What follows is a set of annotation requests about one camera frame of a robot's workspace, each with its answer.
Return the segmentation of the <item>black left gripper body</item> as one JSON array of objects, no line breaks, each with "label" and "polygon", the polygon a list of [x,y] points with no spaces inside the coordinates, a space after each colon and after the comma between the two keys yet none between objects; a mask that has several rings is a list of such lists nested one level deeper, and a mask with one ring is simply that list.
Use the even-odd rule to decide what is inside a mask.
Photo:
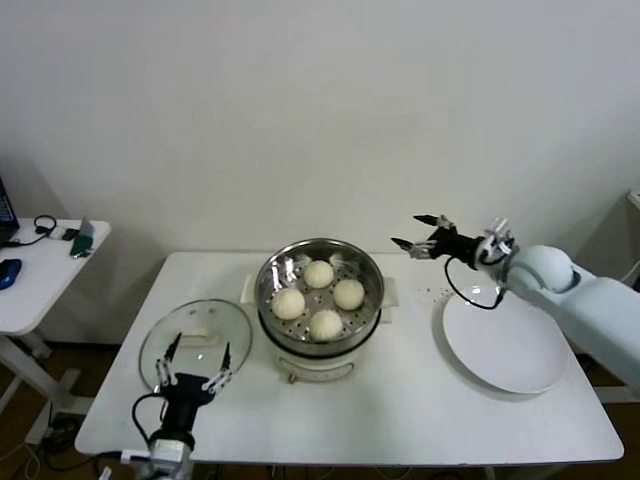
[{"label": "black left gripper body", "polygon": [[193,440],[192,431],[198,410],[214,400],[215,391],[206,386],[206,377],[178,373],[176,378],[175,385],[162,387],[160,391],[166,401],[166,409],[158,438]]}]

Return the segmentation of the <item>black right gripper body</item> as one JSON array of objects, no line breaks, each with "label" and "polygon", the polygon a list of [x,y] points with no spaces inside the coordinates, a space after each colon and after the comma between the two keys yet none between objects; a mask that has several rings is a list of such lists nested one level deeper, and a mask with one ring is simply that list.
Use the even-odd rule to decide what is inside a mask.
[{"label": "black right gripper body", "polygon": [[428,241],[430,242],[429,254],[432,259],[446,255],[460,260],[470,268],[475,268],[477,251],[484,238],[462,235],[455,227],[439,227],[428,238]]}]

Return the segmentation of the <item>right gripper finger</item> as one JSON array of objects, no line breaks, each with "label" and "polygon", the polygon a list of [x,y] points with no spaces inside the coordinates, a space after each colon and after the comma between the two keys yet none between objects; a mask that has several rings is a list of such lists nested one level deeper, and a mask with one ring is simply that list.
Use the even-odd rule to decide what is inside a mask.
[{"label": "right gripper finger", "polygon": [[392,237],[391,241],[401,250],[405,251],[412,259],[434,259],[432,250],[436,246],[434,240],[411,242],[405,239]]},{"label": "right gripper finger", "polygon": [[444,215],[435,216],[430,214],[424,214],[424,215],[414,215],[413,218],[425,225],[434,227],[436,229],[456,231],[455,224]]}]

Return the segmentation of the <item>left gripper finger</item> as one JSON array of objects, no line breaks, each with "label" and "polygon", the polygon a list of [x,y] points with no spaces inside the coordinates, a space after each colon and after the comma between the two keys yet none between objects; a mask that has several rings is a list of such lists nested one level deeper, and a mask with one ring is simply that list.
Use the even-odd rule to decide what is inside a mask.
[{"label": "left gripper finger", "polygon": [[160,388],[175,386],[178,379],[172,371],[172,362],[181,340],[181,333],[178,332],[174,340],[168,345],[161,358],[155,363],[157,379]]},{"label": "left gripper finger", "polygon": [[203,390],[207,393],[220,393],[232,376],[230,343],[227,343],[218,374],[203,385]]}]

